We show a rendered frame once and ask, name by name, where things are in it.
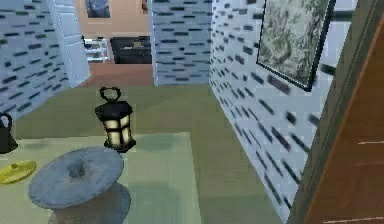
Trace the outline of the black lantern with pale panes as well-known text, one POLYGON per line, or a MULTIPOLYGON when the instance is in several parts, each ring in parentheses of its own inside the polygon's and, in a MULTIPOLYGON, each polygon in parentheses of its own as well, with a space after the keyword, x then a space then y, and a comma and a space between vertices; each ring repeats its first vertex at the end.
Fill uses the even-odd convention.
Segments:
POLYGON ((105 103, 95 108, 95 114, 106 133, 104 146, 126 153, 136 145, 131 131, 133 108, 128 102, 119 100, 121 90, 118 87, 101 87, 99 93, 105 103))

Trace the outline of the yellow round lid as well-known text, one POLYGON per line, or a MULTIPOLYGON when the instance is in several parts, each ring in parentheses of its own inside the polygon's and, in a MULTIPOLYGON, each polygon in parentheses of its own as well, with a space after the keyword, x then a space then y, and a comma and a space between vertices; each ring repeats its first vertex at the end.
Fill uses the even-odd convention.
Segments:
POLYGON ((0 184, 13 184, 28 178, 37 168, 32 160, 23 160, 0 169, 0 184))

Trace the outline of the brown wooden door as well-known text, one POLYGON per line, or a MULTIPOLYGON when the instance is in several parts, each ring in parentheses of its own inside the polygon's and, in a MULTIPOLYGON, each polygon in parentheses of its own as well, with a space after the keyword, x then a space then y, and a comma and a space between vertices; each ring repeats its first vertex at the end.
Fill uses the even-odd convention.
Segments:
POLYGON ((384 224, 384 0, 358 0, 287 224, 384 224))

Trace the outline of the grey blue round dish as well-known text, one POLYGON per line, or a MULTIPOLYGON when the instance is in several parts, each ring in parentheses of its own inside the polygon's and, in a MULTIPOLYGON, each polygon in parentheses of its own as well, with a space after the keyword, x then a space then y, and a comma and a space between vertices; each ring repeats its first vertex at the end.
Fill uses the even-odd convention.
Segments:
POLYGON ((113 149, 72 150, 40 168, 28 196, 51 211, 48 224, 124 224, 131 197, 118 182, 123 169, 123 158, 113 149))

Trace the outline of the black framed grey picture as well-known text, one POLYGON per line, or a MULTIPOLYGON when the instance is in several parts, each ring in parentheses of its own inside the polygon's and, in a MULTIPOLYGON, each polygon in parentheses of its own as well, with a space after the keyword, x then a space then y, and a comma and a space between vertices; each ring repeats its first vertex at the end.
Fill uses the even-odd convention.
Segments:
POLYGON ((265 0, 256 63, 310 92, 336 0, 265 0))

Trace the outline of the white room door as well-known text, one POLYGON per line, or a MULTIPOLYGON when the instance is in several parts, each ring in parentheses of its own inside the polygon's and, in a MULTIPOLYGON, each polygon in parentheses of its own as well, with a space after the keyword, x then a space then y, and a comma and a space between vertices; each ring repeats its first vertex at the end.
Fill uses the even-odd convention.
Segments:
POLYGON ((47 2, 69 84, 75 88, 90 77, 90 70, 74 0, 47 2))

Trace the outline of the white shelf unit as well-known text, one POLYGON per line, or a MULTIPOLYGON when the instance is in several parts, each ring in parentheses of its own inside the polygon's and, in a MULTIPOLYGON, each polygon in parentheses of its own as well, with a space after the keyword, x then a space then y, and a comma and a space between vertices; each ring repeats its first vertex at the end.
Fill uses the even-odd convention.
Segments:
POLYGON ((110 59, 108 42, 106 39, 85 39, 84 46, 89 62, 105 63, 110 59))

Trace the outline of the pale green table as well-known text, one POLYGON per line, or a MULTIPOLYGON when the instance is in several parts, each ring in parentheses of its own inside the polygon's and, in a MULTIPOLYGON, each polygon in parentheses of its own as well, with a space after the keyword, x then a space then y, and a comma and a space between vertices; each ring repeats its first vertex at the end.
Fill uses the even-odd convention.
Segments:
MULTIPOLYGON (((138 134, 123 155, 119 182, 131 195, 124 224, 202 224, 190 136, 187 133, 138 134)), ((100 146, 102 136, 21 139, 0 154, 0 168, 22 160, 43 166, 73 149, 100 146)), ((32 204, 28 180, 0 185, 0 224, 48 224, 51 212, 32 204)))

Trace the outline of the black kettle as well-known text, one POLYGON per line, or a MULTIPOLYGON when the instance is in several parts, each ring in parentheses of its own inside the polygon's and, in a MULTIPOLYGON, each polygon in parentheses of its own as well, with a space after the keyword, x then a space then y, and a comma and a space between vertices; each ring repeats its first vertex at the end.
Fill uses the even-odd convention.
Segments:
POLYGON ((18 144, 12 136, 12 117, 5 112, 0 112, 0 154, 14 151, 18 144))

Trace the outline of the blue grey wall picture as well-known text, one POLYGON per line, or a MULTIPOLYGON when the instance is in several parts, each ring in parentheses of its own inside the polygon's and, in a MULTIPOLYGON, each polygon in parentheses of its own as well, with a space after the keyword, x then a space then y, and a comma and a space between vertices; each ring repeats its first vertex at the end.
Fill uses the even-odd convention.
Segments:
POLYGON ((109 18, 109 0, 85 0, 89 18, 109 18))

